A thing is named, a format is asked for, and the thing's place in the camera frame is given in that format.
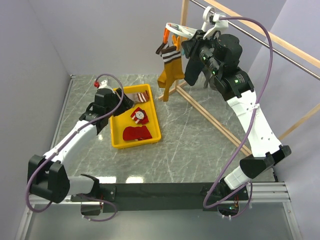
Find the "mustard yellow sock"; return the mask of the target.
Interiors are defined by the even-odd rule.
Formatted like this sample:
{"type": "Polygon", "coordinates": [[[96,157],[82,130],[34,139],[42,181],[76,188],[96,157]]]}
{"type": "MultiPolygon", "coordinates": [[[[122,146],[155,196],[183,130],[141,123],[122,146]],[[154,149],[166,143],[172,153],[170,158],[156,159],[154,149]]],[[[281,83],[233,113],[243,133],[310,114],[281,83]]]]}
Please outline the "mustard yellow sock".
{"type": "Polygon", "coordinates": [[[157,79],[157,84],[160,88],[165,88],[165,76],[172,76],[178,78],[178,80],[185,77],[182,69],[182,56],[181,52],[176,48],[170,47],[169,49],[163,49],[160,56],[164,63],[164,69],[157,79]]]}
{"type": "Polygon", "coordinates": [[[164,92],[163,92],[163,102],[167,102],[169,100],[169,91],[174,82],[178,80],[178,78],[174,76],[166,75],[164,77],[164,92]]]}

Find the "white round clip hanger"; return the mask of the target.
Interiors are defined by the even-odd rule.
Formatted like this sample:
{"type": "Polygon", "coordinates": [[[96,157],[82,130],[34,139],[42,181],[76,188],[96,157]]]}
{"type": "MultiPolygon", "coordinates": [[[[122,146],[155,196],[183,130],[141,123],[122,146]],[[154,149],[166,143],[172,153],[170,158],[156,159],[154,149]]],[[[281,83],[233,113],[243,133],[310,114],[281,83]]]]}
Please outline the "white round clip hanger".
{"type": "MultiPolygon", "coordinates": [[[[201,30],[204,32],[206,31],[207,27],[210,25],[210,16],[212,15],[211,12],[215,12],[215,8],[213,6],[206,7],[203,12],[203,15],[202,15],[203,24],[202,24],[201,30]]],[[[180,39],[183,41],[183,40],[188,40],[192,38],[193,35],[196,33],[196,31],[197,29],[195,28],[167,22],[164,28],[162,45],[164,47],[169,46],[170,34],[173,34],[176,38],[180,37],[180,39]]]]}

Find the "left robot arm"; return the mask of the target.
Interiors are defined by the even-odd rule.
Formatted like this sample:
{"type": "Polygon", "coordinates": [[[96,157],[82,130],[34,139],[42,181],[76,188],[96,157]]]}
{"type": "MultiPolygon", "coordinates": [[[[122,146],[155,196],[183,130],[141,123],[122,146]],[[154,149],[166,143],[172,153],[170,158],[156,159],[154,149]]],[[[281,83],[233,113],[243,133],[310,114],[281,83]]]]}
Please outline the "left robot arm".
{"type": "Polygon", "coordinates": [[[110,117],[119,116],[132,107],[133,102],[121,88],[99,88],[94,101],[79,117],[74,128],[54,148],[29,160],[27,194],[53,203],[79,194],[88,201],[96,200],[101,194],[100,181],[87,174],[69,176],[69,165],[78,152],[107,126],[110,117]]]}

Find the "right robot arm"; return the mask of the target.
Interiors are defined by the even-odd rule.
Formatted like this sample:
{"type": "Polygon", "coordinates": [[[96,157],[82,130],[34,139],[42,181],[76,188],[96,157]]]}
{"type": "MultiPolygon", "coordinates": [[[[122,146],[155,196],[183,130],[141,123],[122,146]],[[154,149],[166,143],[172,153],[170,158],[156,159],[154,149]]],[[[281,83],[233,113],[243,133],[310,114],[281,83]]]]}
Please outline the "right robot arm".
{"type": "Polygon", "coordinates": [[[206,74],[207,84],[232,108],[251,146],[251,154],[227,176],[220,176],[205,197],[230,200],[237,189],[288,157],[292,150],[273,133],[249,75],[238,66],[243,51],[239,39],[219,31],[217,34],[206,38],[206,32],[197,30],[181,47],[188,59],[185,81],[193,86],[201,73],[206,74]]]}

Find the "grey sock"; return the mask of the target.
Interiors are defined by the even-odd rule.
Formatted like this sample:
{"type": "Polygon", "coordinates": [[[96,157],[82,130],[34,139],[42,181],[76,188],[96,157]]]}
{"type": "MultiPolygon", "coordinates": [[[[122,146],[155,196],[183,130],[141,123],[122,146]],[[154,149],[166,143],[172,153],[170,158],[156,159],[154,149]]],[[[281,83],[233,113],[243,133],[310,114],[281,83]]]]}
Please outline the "grey sock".
{"type": "Polygon", "coordinates": [[[140,102],[139,96],[137,92],[128,93],[126,95],[130,100],[132,100],[135,104],[140,102]]]}

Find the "navy blue hanging sock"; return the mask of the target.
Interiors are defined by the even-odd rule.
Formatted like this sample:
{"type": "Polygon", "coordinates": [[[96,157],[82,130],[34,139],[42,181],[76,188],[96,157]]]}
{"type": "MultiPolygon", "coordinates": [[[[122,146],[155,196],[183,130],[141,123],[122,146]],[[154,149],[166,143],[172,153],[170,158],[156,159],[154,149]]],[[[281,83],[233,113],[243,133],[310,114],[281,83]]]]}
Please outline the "navy blue hanging sock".
{"type": "Polygon", "coordinates": [[[204,65],[200,60],[189,59],[184,72],[184,80],[190,86],[194,86],[203,68],[204,65]]]}

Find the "red white patterned sock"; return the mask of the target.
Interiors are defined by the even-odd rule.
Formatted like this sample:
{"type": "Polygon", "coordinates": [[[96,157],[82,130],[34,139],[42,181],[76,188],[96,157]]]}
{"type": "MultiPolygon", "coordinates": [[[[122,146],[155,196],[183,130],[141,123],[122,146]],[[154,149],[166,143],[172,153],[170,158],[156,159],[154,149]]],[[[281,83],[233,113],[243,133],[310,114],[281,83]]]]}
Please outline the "red white patterned sock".
{"type": "Polygon", "coordinates": [[[147,113],[140,107],[137,107],[130,117],[136,124],[145,125],[149,122],[147,113]]]}

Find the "yellow plastic tray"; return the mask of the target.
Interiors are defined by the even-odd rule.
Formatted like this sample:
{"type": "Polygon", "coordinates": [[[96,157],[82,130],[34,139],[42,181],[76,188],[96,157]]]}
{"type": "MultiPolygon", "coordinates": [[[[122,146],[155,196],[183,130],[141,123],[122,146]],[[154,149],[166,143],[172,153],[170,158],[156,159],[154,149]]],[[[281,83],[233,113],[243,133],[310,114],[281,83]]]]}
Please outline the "yellow plastic tray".
{"type": "Polygon", "coordinates": [[[152,96],[152,90],[149,84],[140,84],[140,85],[132,85],[132,86],[125,86],[124,93],[143,93],[147,92],[149,95],[149,100],[147,102],[138,103],[130,110],[126,111],[125,113],[119,116],[112,116],[109,119],[110,124],[110,132],[111,132],[111,144],[113,147],[117,149],[125,149],[130,147],[137,147],[146,144],[153,144],[160,141],[162,138],[160,126],[157,118],[155,103],[152,96]],[[131,114],[134,110],[140,107],[143,109],[148,117],[149,122],[147,124],[136,124],[131,119],[131,114]],[[151,139],[146,140],[131,140],[125,141],[123,140],[123,131],[126,127],[142,127],[146,126],[152,135],[151,139]]]}

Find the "black base bar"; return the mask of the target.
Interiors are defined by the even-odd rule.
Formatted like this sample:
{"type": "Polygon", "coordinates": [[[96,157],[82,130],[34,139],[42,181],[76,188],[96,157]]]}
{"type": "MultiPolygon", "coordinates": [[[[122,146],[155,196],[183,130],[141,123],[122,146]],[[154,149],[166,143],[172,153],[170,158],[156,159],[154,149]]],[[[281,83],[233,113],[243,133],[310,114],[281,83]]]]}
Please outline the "black base bar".
{"type": "MultiPolygon", "coordinates": [[[[210,182],[198,183],[101,183],[99,200],[114,204],[118,211],[160,211],[160,210],[203,210],[216,212],[218,206],[206,209],[203,202],[212,186],[210,182]]],[[[218,183],[209,196],[207,205],[215,204],[233,190],[218,183]]],[[[249,200],[247,186],[226,199],[227,203],[249,200]]],[[[114,208],[100,202],[89,204],[83,196],[72,196],[71,202],[81,203],[84,216],[98,216],[100,213],[114,213],[114,208]]]]}

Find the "aluminium rail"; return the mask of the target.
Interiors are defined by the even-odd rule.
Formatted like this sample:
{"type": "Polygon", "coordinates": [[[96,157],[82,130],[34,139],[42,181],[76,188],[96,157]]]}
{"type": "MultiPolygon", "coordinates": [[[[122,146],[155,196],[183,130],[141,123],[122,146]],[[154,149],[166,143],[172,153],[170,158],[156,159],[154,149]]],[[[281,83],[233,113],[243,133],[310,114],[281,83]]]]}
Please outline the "aluminium rail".
{"type": "MultiPolygon", "coordinates": [[[[75,76],[76,76],[75,74],[71,74],[70,75],[70,81],[69,81],[69,84],[68,84],[68,88],[67,88],[64,100],[63,100],[62,108],[61,108],[60,115],[59,115],[59,118],[58,118],[58,122],[57,122],[57,125],[56,125],[56,128],[55,128],[55,132],[54,132],[51,144],[50,144],[50,148],[52,148],[54,146],[55,141],[57,139],[57,136],[58,136],[58,133],[59,133],[59,130],[60,130],[60,126],[61,126],[61,123],[62,123],[62,118],[63,118],[64,112],[65,112],[66,104],[67,104],[67,101],[68,101],[68,98],[69,98],[69,95],[70,95],[71,87],[73,85],[73,81],[74,81],[75,76]]],[[[27,231],[28,231],[28,228],[29,228],[29,225],[30,225],[30,222],[31,222],[32,215],[33,215],[33,212],[26,206],[25,209],[24,209],[24,212],[23,212],[19,227],[17,229],[15,240],[24,240],[26,238],[27,231]]]]}

